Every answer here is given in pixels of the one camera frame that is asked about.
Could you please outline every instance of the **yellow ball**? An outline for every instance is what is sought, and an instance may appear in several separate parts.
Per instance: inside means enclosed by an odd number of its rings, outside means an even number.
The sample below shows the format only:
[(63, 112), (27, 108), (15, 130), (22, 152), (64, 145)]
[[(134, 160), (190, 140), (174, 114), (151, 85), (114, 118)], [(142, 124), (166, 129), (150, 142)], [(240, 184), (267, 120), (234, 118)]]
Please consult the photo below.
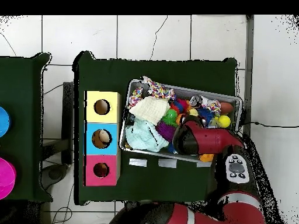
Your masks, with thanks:
[(199, 115), (199, 112), (198, 112), (196, 109), (191, 108), (191, 109), (189, 110), (189, 114), (190, 114), (190, 115), (193, 115), (193, 116), (195, 116), (195, 117), (197, 117), (197, 116)]
[(221, 115), (218, 119), (218, 124), (221, 128), (227, 128), (231, 124), (231, 119), (226, 115)]

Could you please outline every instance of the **gray metal tray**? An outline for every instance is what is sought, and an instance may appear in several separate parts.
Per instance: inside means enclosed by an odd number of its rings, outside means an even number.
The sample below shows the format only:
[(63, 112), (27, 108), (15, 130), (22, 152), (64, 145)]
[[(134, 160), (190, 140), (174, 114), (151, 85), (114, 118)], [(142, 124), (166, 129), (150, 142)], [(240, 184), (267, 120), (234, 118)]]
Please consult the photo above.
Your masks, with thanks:
[[(146, 92), (149, 88), (149, 86), (146, 83), (142, 83), (140, 80), (132, 80), (129, 83), (128, 87), (128, 93), (127, 93), (127, 99), (126, 99), (126, 106), (128, 106), (128, 100), (129, 97), (131, 96), (132, 92), (138, 88), (138, 87), (143, 87), (144, 90), (143, 92)], [(194, 90), (194, 89), (187, 89), (184, 87), (176, 87), (176, 86), (171, 86), (171, 85), (165, 85), (165, 89), (174, 89), (175, 94), (183, 99), (190, 99), (193, 95), (202, 95), (206, 98), (209, 98), (211, 100), (219, 100), (220, 102), (229, 102), (235, 107), (235, 111), (233, 113), (230, 113), (228, 116), (231, 119), (232, 123), (235, 123), (234, 125), (231, 124), (231, 128), (234, 127), (235, 130), (238, 131), (239, 129), (239, 121), (241, 118), (241, 113), (242, 113), (242, 106), (243, 106), (243, 101), (240, 97), (235, 97), (235, 96), (228, 96), (224, 94), (217, 94), (217, 93), (209, 93), (205, 91), (200, 91), (200, 90)], [(139, 150), (139, 149), (127, 149), (124, 144), (126, 142), (126, 133), (125, 133), (125, 127), (126, 127), (126, 119), (123, 119), (123, 124), (121, 127), (121, 133), (120, 133), (120, 139), (119, 139), (119, 146), (122, 150), (124, 151), (129, 151), (129, 152), (135, 152), (135, 153), (143, 153), (143, 154), (148, 154), (148, 155), (155, 155), (155, 156), (161, 156), (164, 158), (171, 158), (171, 159), (178, 159), (178, 160), (185, 160), (188, 162), (200, 162), (198, 159), (198, 155), (196, 156), (191, 156), (191, 155), (175, 155), (171, 154), (167, 151), (167, 149), (161, 149), (159, 152), (151, 152), (148, 150)]]

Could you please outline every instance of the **shape sorter box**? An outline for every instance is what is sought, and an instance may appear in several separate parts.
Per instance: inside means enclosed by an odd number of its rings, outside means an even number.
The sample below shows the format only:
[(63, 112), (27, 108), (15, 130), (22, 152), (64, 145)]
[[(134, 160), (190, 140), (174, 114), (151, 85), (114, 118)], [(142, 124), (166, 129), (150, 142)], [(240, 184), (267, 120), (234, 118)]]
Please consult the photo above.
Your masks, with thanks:
[(115, 186), (120, 176), (120, 95), (85, 91), (85, 186)]
[(87, 91), (86, 105), (88, 123), (121, 122), (121, 97), (117, 92)]
[[(97, 173), (99, 166), (107, 167), (101, 177)], [(115, 186), (120, 177), (120, 152), (117, 155), (87, 155), (85, 169), (86, 186)]]

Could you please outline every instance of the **pink box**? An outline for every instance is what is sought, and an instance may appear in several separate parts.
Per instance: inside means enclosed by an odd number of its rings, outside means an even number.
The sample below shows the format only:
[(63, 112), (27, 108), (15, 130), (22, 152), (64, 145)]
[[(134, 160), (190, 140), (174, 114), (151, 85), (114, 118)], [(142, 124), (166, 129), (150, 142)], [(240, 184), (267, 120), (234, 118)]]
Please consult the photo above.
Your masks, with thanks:
[[(105, 177), (98, 177), (94, 172), (96, 164), (103, 163), (108, 167)], [(87, 155), (85, 166), (86, 186), (115, 186), (120, 176), (120, 159), (117, 155)]]

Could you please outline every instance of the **robot control buttons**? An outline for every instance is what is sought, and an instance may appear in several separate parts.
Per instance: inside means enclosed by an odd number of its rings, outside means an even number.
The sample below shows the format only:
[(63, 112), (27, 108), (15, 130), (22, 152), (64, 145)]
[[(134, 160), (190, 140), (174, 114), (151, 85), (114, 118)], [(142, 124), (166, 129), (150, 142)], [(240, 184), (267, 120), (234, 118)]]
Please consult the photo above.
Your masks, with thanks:
[(243, 165), (239, 163), (230, 164), (230, 171), (235, 173), (243, 173), (245, 171)]
[(238, 154), (232, 153), (226, 157), (225, 171), (227, 180), (236, 184), (244, 184), (250, 181), (248, 173), (248, 161)]
[(242, 178), (242, 179), (245, 179), (245, 175), (242, 174), (242, 173), (239, 174), (239, 177)]

